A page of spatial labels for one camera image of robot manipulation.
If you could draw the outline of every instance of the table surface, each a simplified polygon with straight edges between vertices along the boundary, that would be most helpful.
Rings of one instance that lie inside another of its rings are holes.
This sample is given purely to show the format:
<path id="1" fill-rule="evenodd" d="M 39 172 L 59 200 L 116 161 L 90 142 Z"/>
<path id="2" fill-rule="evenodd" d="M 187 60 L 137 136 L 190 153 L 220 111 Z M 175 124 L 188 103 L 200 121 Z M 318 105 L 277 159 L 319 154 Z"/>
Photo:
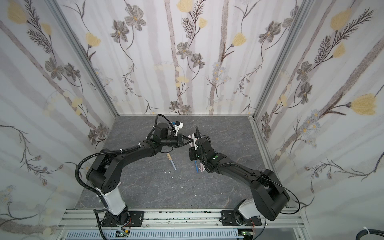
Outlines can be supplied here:
<path id="1" fill-rule="evenodd" d="M 184 123 L 179 133 L 190 135 L 195 126 L 210 137 L 216 152 L 256 170 L 265 170 L 255 136 L 246 116 L 170 116 Z M 120 116 L 116 119 L 105 148 L 116 150 L 136 145 L 145 139 L 154 124 L 154 116 Z M 121 196 L 129 208 L 234 208 L 252 197 L 249 187 L 227 176 L 206 171 L 197 173 L 189 160 L 189 146 L 170 154 L 177 170 L 165 153 L 158 153 L 127 165 L 121 174 Z M 84 189 L 75 208 L 101 207 L 99 198 Z"/>

